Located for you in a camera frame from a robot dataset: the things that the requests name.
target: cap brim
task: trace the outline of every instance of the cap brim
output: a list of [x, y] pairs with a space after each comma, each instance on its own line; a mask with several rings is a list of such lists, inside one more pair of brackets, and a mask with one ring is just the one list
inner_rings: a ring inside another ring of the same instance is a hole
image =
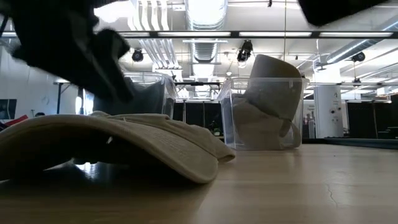
[[143, 149], [194, 182], [207, 183], [217, 175], [215, 156], [163, 129], [107, 118], [50, 115], [21, 122], [0, 133], [0, 180], [25, 170], [44, 170], [64, 163], [74, 156], [71, 147], [77, 144], [87, 148], [107, 144], [100, 136], [121, 138], [131, 144], [132, 151]]

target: table surface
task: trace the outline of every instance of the table surface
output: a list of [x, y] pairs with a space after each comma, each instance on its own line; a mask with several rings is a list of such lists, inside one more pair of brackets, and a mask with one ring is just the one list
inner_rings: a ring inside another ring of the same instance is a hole
[[65, 164], [0, 182], [1, 223], [397, 223], [398, 151], [240, 151], [196, 185], [162, 169]]

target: wall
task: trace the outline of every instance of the wall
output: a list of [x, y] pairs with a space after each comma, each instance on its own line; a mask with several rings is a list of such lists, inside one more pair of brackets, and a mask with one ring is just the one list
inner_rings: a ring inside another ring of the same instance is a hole
[[[57, 113], [58, 86], [55, 76], [24, 62], [14, 60], [3, 47], [0, 49], [0, 99], [17, 99], [16, 118], [34, 113]], [[75, 113], [75, 87], [62, 95], [60, 113]]]

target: plastic storage container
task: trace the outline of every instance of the plastic storage container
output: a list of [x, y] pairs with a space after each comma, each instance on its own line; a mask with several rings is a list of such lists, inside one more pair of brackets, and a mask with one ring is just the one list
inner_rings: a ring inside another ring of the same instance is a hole
[[157, 113], [173, 117], [176, 87], [170, 76], [162, 73], [125, 73], [126, 82], [134, 94], [131, 102], [107, 102], [94, 98], [94, 111], [116, 114]]
[[232, 78], [218, 95], [225, 144], [236, 150], [282, 150], [302, 142], [303, 78]]

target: white column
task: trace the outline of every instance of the white column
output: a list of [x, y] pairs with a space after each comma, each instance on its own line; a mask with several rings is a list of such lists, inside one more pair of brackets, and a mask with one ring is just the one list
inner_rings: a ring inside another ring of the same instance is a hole
[[[325, 70], [315, 70], [313, 81], [317, 83], [339, 83], [340, 68], [328, 65]], [[317, 138], [343, 137], [343, 114], [341, 92], [338, 85], [316, 86], [315, 132]]]

